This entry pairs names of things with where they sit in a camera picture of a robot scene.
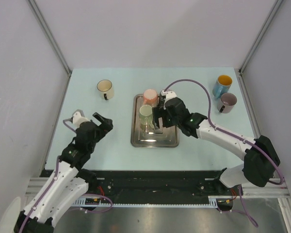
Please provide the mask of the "green mug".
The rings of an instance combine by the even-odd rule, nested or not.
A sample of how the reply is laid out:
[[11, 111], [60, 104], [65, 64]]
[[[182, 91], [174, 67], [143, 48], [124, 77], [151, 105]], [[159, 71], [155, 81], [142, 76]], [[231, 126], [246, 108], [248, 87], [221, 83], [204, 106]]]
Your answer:
[[153, 124], [153, 112], [151, 105], [142, 105], [139, 109], [139, 122], [141, 126], [148, 127], [152, 130], [155, 129]]

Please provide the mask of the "cream mug black handle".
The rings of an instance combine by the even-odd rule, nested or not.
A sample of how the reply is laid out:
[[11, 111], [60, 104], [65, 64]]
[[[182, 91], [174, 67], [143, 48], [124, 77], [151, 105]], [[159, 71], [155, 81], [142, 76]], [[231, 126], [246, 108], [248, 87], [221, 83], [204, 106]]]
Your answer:
[[113, 83], [110, 80], [101, 80], [97, 83], [97, 90], [104, 100], [110, 100], [114, 97]]

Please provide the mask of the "purple mug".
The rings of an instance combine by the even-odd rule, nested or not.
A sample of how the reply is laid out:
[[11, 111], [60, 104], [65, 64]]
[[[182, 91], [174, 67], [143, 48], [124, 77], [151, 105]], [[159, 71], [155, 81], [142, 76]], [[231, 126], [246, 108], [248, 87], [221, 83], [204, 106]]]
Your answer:
[[224, 93], [217, 102], [219, 113], [228, 114], [237, 103], [237, 97], [232, 93]]

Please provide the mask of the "blue butterfly mug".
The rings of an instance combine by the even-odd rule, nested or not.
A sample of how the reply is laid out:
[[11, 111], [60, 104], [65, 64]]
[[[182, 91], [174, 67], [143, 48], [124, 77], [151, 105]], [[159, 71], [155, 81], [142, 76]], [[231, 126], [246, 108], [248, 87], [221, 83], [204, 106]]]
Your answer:
[[228, 75], [220, 75], [213, 87], [212, 94], [215, 99], [219, 99], [224, 93], [227, 93], [232, 85], [232, 78]]

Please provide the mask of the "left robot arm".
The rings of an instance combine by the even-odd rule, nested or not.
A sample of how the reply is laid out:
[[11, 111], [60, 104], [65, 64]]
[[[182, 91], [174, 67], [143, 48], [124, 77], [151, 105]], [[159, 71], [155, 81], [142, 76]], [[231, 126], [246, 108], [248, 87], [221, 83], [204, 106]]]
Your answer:
[[95, 173], [84, 169], [96, 144], [113, 129], [113, 121], [98, 113], [94, 123], [76, 110], [69, 119], [76, 127], [72, 141], [56, 159], [56, 166], [46, 183], [20, 212], [15, 233], [52, 233], [64, 213], [79, 197], [97, 190]]

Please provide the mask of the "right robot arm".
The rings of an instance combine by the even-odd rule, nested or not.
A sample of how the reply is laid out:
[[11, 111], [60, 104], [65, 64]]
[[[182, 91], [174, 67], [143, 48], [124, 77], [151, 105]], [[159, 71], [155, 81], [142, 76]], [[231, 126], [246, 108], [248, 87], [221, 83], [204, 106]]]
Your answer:
[[269, 138], [263, 135], [259, 138], [243, 137], [211, 125], [206, 116], [190, 113], [178, 97], [167, 99], [159, 96], [158, 99], [158, 105], [153, 109], [156, 128], [178, 127], [187, 137], [212, 142], [243, 161], [239, 166], [221, 170], [214, 182], [214, 190], [218, 194], [225, 195], [232, 187], [246, 182], [257, 187], [264, 187], [270, 182], [280, 160]]

